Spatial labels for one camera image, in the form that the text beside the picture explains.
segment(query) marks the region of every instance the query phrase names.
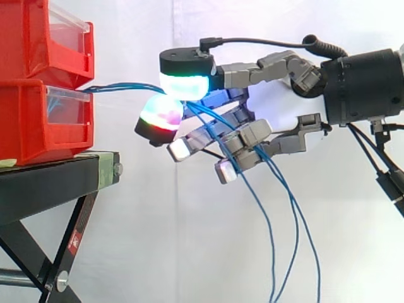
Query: metal frame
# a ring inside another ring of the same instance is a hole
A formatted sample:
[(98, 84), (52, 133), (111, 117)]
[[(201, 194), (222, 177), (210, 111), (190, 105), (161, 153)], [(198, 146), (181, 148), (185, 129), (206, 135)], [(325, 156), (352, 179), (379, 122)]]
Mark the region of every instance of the metal frame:
[[(0, 269), (0, 285), (37, 288), (40, 303), (81, 302), (68, 286), (69, 273), (98, 191), (118, 183), (121, 173), (118, 153), (86, 153), (66, 161), (0, 169), (0, 247), (21, 270)], [(51, 262), (20, 220), (75, 198)]]

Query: white wall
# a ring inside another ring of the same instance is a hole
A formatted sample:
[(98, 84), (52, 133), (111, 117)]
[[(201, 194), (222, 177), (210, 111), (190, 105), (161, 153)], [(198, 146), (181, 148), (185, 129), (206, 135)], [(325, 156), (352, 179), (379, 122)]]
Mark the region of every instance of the white wall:
[[(400, 27), (404, 4), (393, 0), (174, 0), (174, 6), (169, 0), (56, 2), (94, 22), (95, 83), (100, 85), (158, 84), (158, 53), (172, 45), (195, 45), (206, 36), (298, 42), (315, 33), (350, 54), (397, 49), (404, 43)], [(231, 45), (215, 54), (221, 64), (254, 61), (273, 51), (278, 49)], [(85, 303), (267, 302), (270, 245), (258, 207), (241, 180), (219, 185), (214, 159), (196, 155), (176, 168), (164, 148), (154, 149), (133, 133), (149, 96), (147, 92), (97, 95), (96, 148), (120, 151), (125, 173), (118, 185), (99, 195), (71, 274), (72, 287)], [(367, 130), (366, 123), (360, 125)], [(393, 134), (388, 148), (401, 166), (403, 136)], [(275, 161), (304, 210), (317, 245), (322, 302), (403, 302), (404, 220), (376, 184), (352, 135), (335, 129), (313, 151)], [(279, 286), (294, 244), (290, 205), (264, 165), (247, 177), (272, 220)], [(51, 257), (72, 207), (25, 221)], [(0, 261), (6, 262), (3, 255)], [(302, 236), (280, 302), (314, 302), (315, 290), (314, 260)], [(31, 290), (0, 288), (1, 302), (35, 302), (36, 295)]]

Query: coiled black cable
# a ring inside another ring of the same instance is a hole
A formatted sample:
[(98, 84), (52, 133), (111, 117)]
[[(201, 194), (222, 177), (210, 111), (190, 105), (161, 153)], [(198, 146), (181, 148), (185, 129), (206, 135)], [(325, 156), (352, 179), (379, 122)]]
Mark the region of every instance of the coiled black cable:
[(321, 56), (329, 59), (338, 59), (339, 57), (347, 57), (348, 53), (341, 47), (318, 40), (315, 35), (307, 35), (303, 38), (304, 48), (313, 55)]

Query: red storage bin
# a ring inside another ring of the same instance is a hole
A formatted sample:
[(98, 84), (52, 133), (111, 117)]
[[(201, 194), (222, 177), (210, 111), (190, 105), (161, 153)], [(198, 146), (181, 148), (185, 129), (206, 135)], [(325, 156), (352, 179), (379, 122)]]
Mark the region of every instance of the red storage bin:
[(93, 25), (48, 0), (0, 0), (0, 80), (76, 89), (94, 79)]
[(0, 163), (72, 158), (93, 146), (93, 95), (40, 80), (0, 81)]

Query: blue cable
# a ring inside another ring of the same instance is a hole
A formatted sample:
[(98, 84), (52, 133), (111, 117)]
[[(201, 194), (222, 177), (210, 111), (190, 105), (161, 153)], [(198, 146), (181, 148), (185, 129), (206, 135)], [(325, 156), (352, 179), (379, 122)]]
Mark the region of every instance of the blue cable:
[[(195, 104), (195, 103), (191, 103), (191, 102), (186, 102), (186, 104), (188, 105), (189, 109), (194, 113), (195, 111), (191, 109), (191, 107), (194, 107), (202, 112), (204, 112), (205, 114), (208, 114), (209, 116), (214, 117), (215, 119), (217, 119), (218, 121), (226, 124), (230, 129), (234, 130), (235, 128), (233, 126), (231, 126), (222, 116), (216, 114), (215, 112), (213, 112), (211, 109), (200, 105), (200, 104)], [(256, 152), (258, 153), (258, 155), (267, 163), (267, 165), (269, 166), (270, 170), (272, 171), (272, 173), (275, 175), (275, 177), (280, 181), (280, 183), (282, 184), (282, 186), (287, 190), (289, 198), (290, 198), (290, 204), (292, 207), (292, 213), (294, 215), (294, 221), (295, 221), (295, 230), (296, 230), (296, 237), (295, 237), (295, 247), (294, 247), (294, 252), (292, 254), (292, 259), (290, 260), (289, 266), (288, 266), (288, 270), (287, 273), (285, 275), (285, 279), (282, 283), (281, 289), (277, 295), (277, 297), (275, 298), (275, 302), (277, 302), (280, 298), (280, 296), (282, 295), (284, 288), (287, 284), (287, 280), (290, 276), (290, 272), (292, 270), (296, 255), (297, 255), (297, 249), (299, 246), (299, 221), (297, 218), (297, 214), (296, 214), (296, 209), (299, 212), (299, 216), (302, 219), (302, 222), (304, 224), (305, 230), (306, 230), (306, 234), (307, 237), (309, 239), (313, 254), (314, 254), (314, 258), (316, 260), (316, 268), (317, 268), (317, 274), (318, 274), (318, 286), (317, 286), (317, 303), (320, 302), (321, 300), (321, 269), (320, 269), (320, 265), (319, 265), (319, 259), (318, 259), (318, 254), (317, 254), (317, 250), (315, 248), (314, 242), (312, 240), (311, 237), (311, 233), (308, 227), (308, 224), (306, 222), (306, 218), (304, 217), (304, 214), (298, 204), (298, 202), (296, 201), (293, 193), (291, 192), (285, 178), (283, 177), (282, 173), (280, 172), (280, 169), (276, 166), (276, 164), (272, 161), (272, 159), (260, 148), (256, 147), (255, 148)]]
[(103, 93), (103, 92), (116, 92), (119, 90), (151, 90), (157, 93), (164, 93), (164, 91), (155, 85), (147, 83), (113, 83), (105, 86), (91, 86), (83, 90), (85, 93)]
[(269, 219), (269, 217), (268, 217), (262, 203), (260, 202), (257, 194), (255, 193), (255, 191), (251, 187), (250, 183), (248, 182), (247, 178), (245, 177), (244, 173), (241, 171), (240, 167), (238, 166), (237, 162), (234, 160), (232, 154), (229, 152), (227, 147), (222, 143), (222, 141), (220, 140), (218, 135), (213, 132), (211, 126), (198, 114), (198, 112), (195, 110), (195, 108), (193, 106), (190, 106), (189, 110), (191, 112), (193, 112), (193, 114), (196, 117), (198, 117), (198, 119), (205, 125), (205, 128), (209, 132), (209, 134), (211, 136), (213, 136), (213, 138), (218, 142), (218, 144), (220, 145), (220, 147), (223, 150), (226, 157), (232, 162), (235, 170), (241, 175), (243, 181), (246, 183), (246, 186), (250, 190), (251, 194), (254, 196), (254, 199), (256, 200), (256, 202), (257, 202), (257, 204), (259, 206), (259, 209), (262, 211), (262, 213), (263, 213), (263, 215), (265, 217), (266, 224), (268, 226), (268, 230), (269, 230), (269, 233), (270, 233), (270, 241), (271, 241), (271, 249), (272, 249), (272, 267), (271, 267), (271, 274), (272, 274), (272, 281), (273, 281), (272, 290), (271, 290), (271, 298), (272, 298), (273, 294), (275, 293), (276, 278), (275, 278), (275, 241), (273, 240), (273, 231), (272, 231), (272, 226), (271, 226), (270, 219)]
[[(264, 159), (264, 161), (267, 163), (267, 165), (269, 166), (271, 171), (274, 173), (275, 177), (282, 183), (282, 185), (288, 191), (289, 195), (293, 198), (293, 201), (294, 201), (293, 206), (294, 206), (294, 208), (297, 209), (297, 211), (299, 212), (299, 216), (302, 219), (304, 228), (306, 230), (307, 238), (309, 239), (310, 246), (311, 246), (311, 249), (313, 251), (314, 259), (316, 261), (317, 279), (318, 279), (317, 280), (317, 301), (316, 302), (320, 303), (320, 301), (321, 301), (321, 268), (320, 268), (320, 262), (319, 262), (316, 246), (314, 245), (314, 241), (312, 239), (312, 236), (311, 236), (310, 229), (309, 229), (309, 226), (307, 224), (306, 218), (305, 218), (305, 216), (304, 216), (298, 202), (296, 201), (294, 195), (292, 194), (292, 192), (291, 192), (285, 178), (283, 177), (282, 173), (280, 172), (280, 169), (276, 166), (274, 161), (262, 149), (258, 148), (258, 153), (259, 153), (260, 157), (262, 157)], [(294, 262), (296, 252), (297, 252), (297, 248), (295, 246), (295, 251), (294, 251), (291, 263), (289, 265), (287, 276), (285, 277), (286, 280), (287, 280), (287, 277), (290, 274), (290, 270), (291, 270), (292, 264)], [(281, 291), (278, 294), (278, 296), (276, 297), (275, 302), (279, 299), (280, 295), (282, 294)]]
[[(87, 88), (85, 90), (83, 90), (83, 92), (86, 93), (102, 93), (102, 92), (116, 92), (116, 91), (121, 91), (121, 90), (151, 90), (157, 93), (164, 93), (164, 91), (155, 86), (155, 85), (149, 85), (146, 83), (114, 83), (111, 85), (107, 85), (107, 86), (91, 86), (90, 88)], [(200, 104), (196, 104), (196, 103), (192, 103), (192, 102), (185, 102), (190, 111), (193, 112), (194, 115), (196, 115), (201, 121), (202, 123), (205, 125), (207, 131), (210, 133), (210, 135), (216, 139), (216, 141), (218, 141), (219, 145), (222, 147), (223, 152), (226, 154), (226, 157), (232, 162), (233, 166), (235, 167), (235, 169), (238, 171), (238, 173), (240, 173), (240, 175), (242, 176), (244, 182), (246, 183), (247, 187), (249, 188), (249, 190), (252, 192), (252, 195), (254, 196), (254, 199), (257, 201), (261, 211), (264, 213), (265, 219), (267, 221), (268, 224), (268, 229), (270, 230), (270, 237), (271, 237), (271, 245), (273, 248), (273, 262), (272, 262), (272, 279), (273, 279), (273, 289), (271, 292), (271, 297), (270, 297), (270, 303), (272, 302), (272, 298), (275, 292), (275, 244), (273, 242), (273, 234), (272, 234), (272, 228), (271, 228), (271, 224), (269, 221), (269, 218), (264, 210), (264, 208), (262, 207), (261, 202), (259, 201), (258, 197), (256, 196), (255, 192), (253, 191), (251, 185), (248, 183), (245, 175), (241, 172), (241, 170), (238, 168), (237, 163), (235, 162), (235, 160), (233, 159), (233, 157), (231, 156), (230, 152), (226, 149), (226, 147), (223, 145), (223, 143), (221, 142), (221, 140), (219, 139), (219, 137), (213, 132), (211, 126), (209, 124), (206, 123), (206, 121), (204, 121), (200, 115), (196, 112), (196, 110), (208, 114), (209, 116), (215, 118), (216, 120), (224, 123), (226, 126), (228, 126), (231, 130), (235, 130), (235, 127), (233, 127), (230, 123), (228, 123), (222, 116), (218, 115), (217, 113), (215, 113), (213, 110), (205, 107), (204, 105), (200, 105)], [(297, 203), (294, 195), (292, 194), (291, 190), (289, 189), (285, 178), (283, 177), (282, 173), (280, 172), (279, 168), (276, 166), (276, 164), (272, 161), (272, 159), (267, 156), (267, 154), (261, 150), (260, 148), (256, 147), (255, 148), (256, 152), (258, 153), (258, 155), (260, 155), (260, 157), (267, 163), (267, 165), (269, 166), (269, 168), (271, 169), (271, 171), (274, 173), (275, 177), (281, 182), (281, 184), (285, 187), (285, 189), (288, 192), (289, 198), (290, 198), (290, 202), (292, 205), (292, 212), (294, 214), (294, 219), (295, 219), (295, 226), (296, 226), (296, 242), (295, 242), (295, 248), (294, 248), (294, 253), (292, 255), (292, 259), (290, 261), (288, 270), (287, 270), (287, 274), (285, 275), (285, 279), (282, 283), (281, 289), (279, 291), (279, 294), (277, 295), (277, 297), (275, 298), (275, 302), (277, 302), (277, 300), (280, 298), (285, 286), (286, 286), (286, 282), (288, 280), (290, 271), (292, 269), (293, 263), (295, 261), (295, 257), (297, 254), (297, 247), (299, 245), (299, 222), (297, 220), (297, 215), (295, 212), (295, 208), (297, 209), (297, 211), (299, 212), (299, 215), (303, 221), (305, 230), (306, 230), (306, 234), (307, 237), (309, 238), (309, 242), (311, 245), (311, 248), (313, 250), (314, 253), (314, 257), (316, 259), (316, 266), (317, 266), (317, 271), (318, 271), (318, 294), (317, 294), (317, 302), (320, 302), (320, 294), (321, 294), (321, 271), (320, 271), (320, 265), (319, 265), (319, 259), (318, 259), (318, 254), (315, 248), (315, 245), (313, 243), (312, 237), (311, 237), (311, 233), (309, 230), (309, 227), (307, 225), (306, 219), (304, 218), (304, 215), (302, 213), (302, 210), (300, 209), (299, 204)]]

